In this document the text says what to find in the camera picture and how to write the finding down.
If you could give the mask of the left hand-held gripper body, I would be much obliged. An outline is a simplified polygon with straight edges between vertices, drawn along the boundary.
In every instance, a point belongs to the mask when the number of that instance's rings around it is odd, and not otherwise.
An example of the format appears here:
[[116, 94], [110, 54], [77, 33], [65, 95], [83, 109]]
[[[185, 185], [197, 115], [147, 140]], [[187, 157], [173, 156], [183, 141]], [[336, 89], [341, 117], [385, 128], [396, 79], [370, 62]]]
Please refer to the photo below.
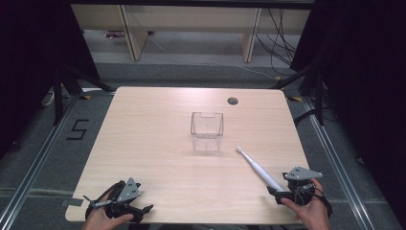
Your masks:
[[140, 213], [142, 209], [131, 206], [131, 202], [141, 195], [135, 183], [134, 179], [130, 177], [126, 182], [121, 180], [113, 184], [97, 199], [90, 199], [85, 195], [84, 198], [89, 202], [85, 218], [87, 219], [94, 209], [103, 207], [106, 215], [111, 219], [132, 214], [131, 222], [140, 223], [144, 218], [144, 215]]

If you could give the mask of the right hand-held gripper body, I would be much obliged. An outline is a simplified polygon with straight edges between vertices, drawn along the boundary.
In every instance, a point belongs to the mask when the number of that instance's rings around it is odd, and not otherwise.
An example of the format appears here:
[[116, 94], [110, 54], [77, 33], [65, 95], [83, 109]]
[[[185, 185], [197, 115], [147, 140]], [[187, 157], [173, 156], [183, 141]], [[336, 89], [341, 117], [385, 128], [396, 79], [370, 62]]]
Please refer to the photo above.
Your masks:
[[305, 206], [310, 202], [315, 192], [315, 186], [311, 180], [322, 178], [323, 174], [296, 166], [290, 172], [284, 172], [282, 176], [287, 181], [289, 189], [282, 196], [290, 199], [298, 206]]

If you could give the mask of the white electric toothbrush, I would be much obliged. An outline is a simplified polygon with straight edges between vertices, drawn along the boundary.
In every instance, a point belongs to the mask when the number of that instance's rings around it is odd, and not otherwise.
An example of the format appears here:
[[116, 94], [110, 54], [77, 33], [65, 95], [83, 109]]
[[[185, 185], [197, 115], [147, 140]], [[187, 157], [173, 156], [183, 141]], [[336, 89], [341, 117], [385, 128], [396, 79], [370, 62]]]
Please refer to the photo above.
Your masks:
[[283, 192], [284, 188], [255, 160], [253, 160], [241, 147], [237, 147], [237, 152], [241, 154], [261, 179], [277, 192]]

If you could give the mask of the person's right hand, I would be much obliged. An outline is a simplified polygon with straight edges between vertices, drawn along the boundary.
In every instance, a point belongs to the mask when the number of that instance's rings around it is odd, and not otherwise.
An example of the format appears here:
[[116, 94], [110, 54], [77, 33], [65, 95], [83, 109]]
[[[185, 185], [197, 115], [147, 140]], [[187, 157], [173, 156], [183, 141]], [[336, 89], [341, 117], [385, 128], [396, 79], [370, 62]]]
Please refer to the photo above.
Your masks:
[[330, 230], [327, 206], [320, 199], [324, 196], [323, 186], [317, 179], [312, 179], [311, 182], [315, 186], [315, 196], [306, 206], [297, 206], [287, 199], [282, 204], [296, 214], [295, 220], [300, 220], [307, 230]]

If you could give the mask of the person's left hand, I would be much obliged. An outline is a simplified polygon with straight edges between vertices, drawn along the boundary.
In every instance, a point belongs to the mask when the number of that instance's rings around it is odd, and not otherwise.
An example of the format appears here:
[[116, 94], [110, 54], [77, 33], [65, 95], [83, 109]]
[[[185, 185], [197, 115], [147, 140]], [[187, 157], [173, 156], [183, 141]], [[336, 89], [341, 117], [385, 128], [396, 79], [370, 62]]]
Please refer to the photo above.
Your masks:
[[81, 230], [114, 230], [116, 227], [129, 223], [133, 219], [132, 214], [126, 214], [118, 218], [109, 218], [104, 208], [94, 209], [88, 216]]

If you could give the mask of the clear plastic container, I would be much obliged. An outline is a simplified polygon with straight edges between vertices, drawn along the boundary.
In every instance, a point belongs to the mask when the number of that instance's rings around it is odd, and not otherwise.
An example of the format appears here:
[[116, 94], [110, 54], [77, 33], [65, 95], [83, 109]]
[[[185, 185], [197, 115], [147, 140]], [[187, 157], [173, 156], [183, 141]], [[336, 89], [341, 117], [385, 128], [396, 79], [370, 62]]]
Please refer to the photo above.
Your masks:
[[191, 136], [194, 150], [218, 151], [223, 137], [222, 113], [193, 112]]

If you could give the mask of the black metal stand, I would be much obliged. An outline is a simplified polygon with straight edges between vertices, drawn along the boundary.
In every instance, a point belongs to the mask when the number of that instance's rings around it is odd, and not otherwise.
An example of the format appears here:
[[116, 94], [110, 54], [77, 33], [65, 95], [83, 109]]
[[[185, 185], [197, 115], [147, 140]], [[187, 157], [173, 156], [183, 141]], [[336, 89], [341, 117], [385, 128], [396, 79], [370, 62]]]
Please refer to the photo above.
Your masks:
[[307, 111], [300, 118], [295, 120], [297, 125], [302, 118], [307, 115], [314, 115], [316, 120], [322, 126], [323, 121], [323, 75], [320, 68], [317, 64], [311, 63], [306, 66], [304, 69], [300, 70], [293, 76], [278, 82], [276, 85], [271, 86], [271, 89], [282, 89], [288, 84], [297, 81], [298, 79], [303, 78], [302, 84], [299, 88], [299, 93], [302, 96], [309, 96], [311, 93], [314, 93], [315, 96], [315, 107]]
[[83, 90], [78, 83], [78, 79], [85, 80], [103, 91], [115, 92], [116, 89], [103, 83], [100, 79], [91, 77], [79, 69], [69, 66], [61, 65], [56, 69], [53, 76], [53, 89], [55, 96], [55, 120], [54, 125], [57, 125], [63, 115], [63, 102], [62, 102], [62, 88], [65, 88], [69, 95], [82, 96]]

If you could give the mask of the light wooden shelf unit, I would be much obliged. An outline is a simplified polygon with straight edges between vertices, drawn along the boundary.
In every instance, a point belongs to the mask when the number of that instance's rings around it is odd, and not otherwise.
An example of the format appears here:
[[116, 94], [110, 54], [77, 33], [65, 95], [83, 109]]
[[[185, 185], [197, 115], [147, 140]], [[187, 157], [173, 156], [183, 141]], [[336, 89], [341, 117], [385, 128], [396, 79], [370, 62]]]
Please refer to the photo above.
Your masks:
[[130, 57], [140, 58], [148, 32], [238, 34], [243, 60], [251, 60], [258, 34], [300, 35], [309, 10], [266, 8], [163, 7], [130, 5], [71, 6], [83, 30], [122, 31]]

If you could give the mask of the metal floor rail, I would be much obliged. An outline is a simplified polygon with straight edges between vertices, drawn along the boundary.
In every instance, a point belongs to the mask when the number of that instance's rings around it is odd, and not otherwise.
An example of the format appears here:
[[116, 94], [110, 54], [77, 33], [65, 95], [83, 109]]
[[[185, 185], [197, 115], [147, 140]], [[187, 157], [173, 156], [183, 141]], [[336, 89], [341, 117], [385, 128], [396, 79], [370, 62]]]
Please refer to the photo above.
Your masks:
[[316, 131], [316, 134], [325, 150], [327, 159], [333, 168], [333, 171], [337, 177], [337, 180], [342, 188], [342, 191], [346, 197], [346, 200], [353, 212], [355, 219], [357, 220], [361, 230], [375, 230], [375, 226], [372, 223], [371, 216], [368, 213], [366, 206], [364, 205], [360, 195], [357, 193], [347, 171], [341, 162], [339, 155], [330, 141], [327, 135], [326, 129], [320, 124], [315, 115], [310, 116], [310, 121]]
[[19, 186], [14, 190], [8, 205], [0, 215], [0, 230], [10, 230], [12, 227], [12, 224], [21, 210], [31, 187], [36, 182], [44, 164], [46, 163], [46, 160], [50, 155], [51, 149], [55, 145], [60, 132], [65, 126], [66, 120], [68, 119], [78, 100], [78, 96], [71, 96], [67, 100], [66, 105], [62, 110], [61, 118], [51, 128], [33, 163], [29, 167]]

